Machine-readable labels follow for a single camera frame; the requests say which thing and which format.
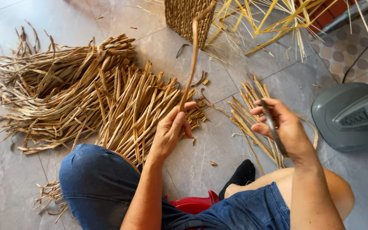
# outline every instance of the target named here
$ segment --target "bundle of dried water hyacinth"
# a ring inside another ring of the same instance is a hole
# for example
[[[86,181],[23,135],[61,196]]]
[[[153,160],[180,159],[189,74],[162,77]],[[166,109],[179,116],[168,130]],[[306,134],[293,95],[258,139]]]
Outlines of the bundle of dried water hyacinth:
[[[252,144],[258,145],[265,152],[265,154],[268,155],[268,157],[275,163],[277,169],[282,169],[285,166],[283,165],[283,155],[280,154],[277,144],[271,139],[269,139],[268,137],[265,137],[268,140],[268,143],[271,147],[271,148],[268,148],[268,146],[263,141],[261,141],[259,138],[257,138],[257,136],[255,136],[255,134],[250,129],[252,125],[254,125],[255,123],[259,123],[259,117],[257,115],[251,115],[251,113],[249,112],[249,110],[255,107],[253,103],[256,100],[259,100],[260,98],[258,97],[258,93],[262,95],[261,97],[270,98],[268,88],[266,87],[266,85],[263,84],[262,86],[259,83],[258,78],[253,74],[251,74],[251,78],[253,78],[255,85],[258,87],[258,90],[259,90],[258,92],[255,91],[254,86],[248,81],[248,79],[245,79],[246,82],[240,81],[241,85],[244,87],[244,90],[245,90],[244,92],[242,89],[240,89],[240,94],[242,96],[242,99],[246,103],[248,110],[245,109],[242,106],[242,104],[239,103],[237,99],[235,99],[235,97],[232,97],[232,101],[235,104],[233,104],[232,102],[228,102],[228,103],[232,107],[231,108],[231,113],[232,113],[231,121],[235,123],[241,129],[241,133],[245,137],[249,145],[249,149],[251,150],[256,162],[258,163],[259,170],[261,171],[262,175],[265,175],[262,169],[262,166],[259,163],[259,160],[256,154],[252,150],[251,144],[249,143],[247,136],[245,135],[246,133],[248,134],[249,137],[252,138]],[[309,123],[309,121],[306,118],[298,114],[297,116],[303,119],[305,122],[307,122],[310,125],[310,127],[313,129],[314,131],[313,147],[314,149],[316,149],[317,140],[319,138],[319,134],[316,128],[311,123]]]
[[[27,47],[25,37],[20,36],[21,47]],[[67,147],[80,135],[89,137],[103,122],[95,83],[110,93],[117,86],[120,93],[128,84],[126,72],[142,72],[134,65],[135,39],[124,34],[99,46],[93,38],[87,46],[66,50],[57,50],[50,40],[52,51],[27,56],[30,49],[21,54],[18,45],[14,56],[0,56],[1,104],[13,111],[0,120],[9,119],[2,126],[7,138],[24,134],[23,146],[18,147],[24,154]]]
[[[124,34],[99,46],[93,39],[87,46],[66,50],[58,50],[61,47],[49,36],[49,50],[36,53],[35,44],[34,54],[23,28],[18,38],[13,56],[0,56],[1,104],[13,111],[0,118],[9,120],[3,125],[7,138],[23,133],[24,145],[18,148],[24,154],[58,145],[71,150],[77,140],[101,127],[97,144],[125,155],[136,166],[144,163],[157,123],[183,95],[175,87],[176,78],[165,84],[163,72],[150,72],[150,62],[145,68],[135,66],[134,39]],[[191,90],[187,100],[195,92]],[[207,118],[200,109],[205,105],[202,99],[186,112],[191,129]],[[59,181],[40,187],[41,197],[35,204],[42,212],[52,201],[59,201],[62,193]],[[59,213],[50,214],[60,217],[68,208],[66,202],[60,208]]]

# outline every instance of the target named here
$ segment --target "woven basket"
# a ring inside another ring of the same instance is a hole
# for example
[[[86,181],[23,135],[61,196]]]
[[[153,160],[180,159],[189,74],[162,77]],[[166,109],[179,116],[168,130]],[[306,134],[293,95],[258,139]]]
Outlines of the woven basket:
[[[207,8],[212,0],[165,0],[167,26],[189,42],[193,42],[193,19]],[[204,47],[215,7],[198,21],[198,48]]]

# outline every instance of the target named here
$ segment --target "finger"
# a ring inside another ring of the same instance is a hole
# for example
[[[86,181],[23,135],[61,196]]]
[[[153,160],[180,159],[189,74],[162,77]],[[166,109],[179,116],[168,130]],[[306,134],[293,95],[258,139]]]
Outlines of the finger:
[[[249,111],[252,115],[260,115],[263,114],[263,107],[255,107]]]
[[[269,106],[273,106],[273,111],[279,115],[289,115],[291,111],[280,101],[272,98],[262,98]]]
[[[187,120],[185,119],[185,113],[177,113],[174,121],[172,122],[169,133],[171,133],[173,136],[178,136],[180,134],[181,128],[184,126],[185,123],[188,124]]]
[[[187,122],[187,120],[183,124],[185,135],[190,138],[191,137],[191,125]]]
[[[184,110],[187,111],[188,109],[192,109],[197,105],[196,102],[186,102],[184,104]],[[168,121],[173,121],[177,116],[178,112],[180,111],[180,105],[175,106],[172,110],[166,115],[164,119]]]
[[[266,117],[265,116],[260,117],[259,122],[266,122]]]
[[[266,124],[263,124],[263,123],[254,124],[252,126],[252,131],[273,139],[271,130],[269,129],[269,126]]]

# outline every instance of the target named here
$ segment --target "person's right hand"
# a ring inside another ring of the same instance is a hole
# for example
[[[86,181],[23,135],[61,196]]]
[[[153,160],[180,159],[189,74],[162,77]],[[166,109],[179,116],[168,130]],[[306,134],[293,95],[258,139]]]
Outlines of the person's right hand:
[[[279,139],[285,146],[288,156],[292,158],[294,163],[299,164],[299,162],[306,157],[313,157],[314,153],[316,155],[312,143],[306,135],[299,118],[279,100],[271,98],[263,98],[262,100],[269,105],[274,125],[278,127],[276,131]],[[256,101],[255,104],[259,106],[260,101]],[[259,106],[253,108],[251,109],[251,113],[253,115],[263,114],[263,107]],[[261,123],[254,124],[252,130],[273,139],[269,126],[263,123],[266,121],[265,116],[260,117],[259,121]]]

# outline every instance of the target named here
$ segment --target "black sock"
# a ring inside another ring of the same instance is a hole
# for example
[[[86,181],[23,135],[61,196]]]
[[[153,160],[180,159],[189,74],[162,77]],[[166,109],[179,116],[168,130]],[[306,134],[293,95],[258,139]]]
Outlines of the black sock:
[[[244,160],[240,166],[236,169],[234,175],[225,184],[224,188],[219,194],[220,201],[224,199],[225,190],[230,184],[236,184],[240,186],[245,186],[255,180],[255,167],[250,160]]]

